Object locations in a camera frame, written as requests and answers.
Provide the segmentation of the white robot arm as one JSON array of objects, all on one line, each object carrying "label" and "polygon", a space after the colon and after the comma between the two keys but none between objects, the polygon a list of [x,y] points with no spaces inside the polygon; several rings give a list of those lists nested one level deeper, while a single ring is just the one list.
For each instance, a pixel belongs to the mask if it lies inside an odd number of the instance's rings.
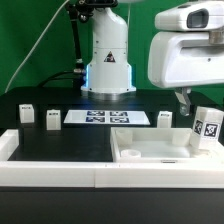
[{"label": "white robot arm", "polygon": [[[94,98],[117,100],[133,93],[127,61],[128,26],[112,12],[110,1],[94,1],[93,56],[82,91]],[[193,86],[224,83],[224,0],[195,0],[158,13],[148,58],[148,78],[173,88],[180,113],[190,114]]]}]

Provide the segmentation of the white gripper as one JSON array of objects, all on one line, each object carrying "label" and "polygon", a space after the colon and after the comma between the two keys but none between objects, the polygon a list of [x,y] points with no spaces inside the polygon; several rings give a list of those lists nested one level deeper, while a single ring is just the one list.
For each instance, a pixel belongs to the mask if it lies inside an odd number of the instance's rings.
[{"label": "white gripper", "polygon": [[155,16],[148,78],[176,88],[180,114],[190,114],[186,87],[224,83],[224,0],[189,1]]}]

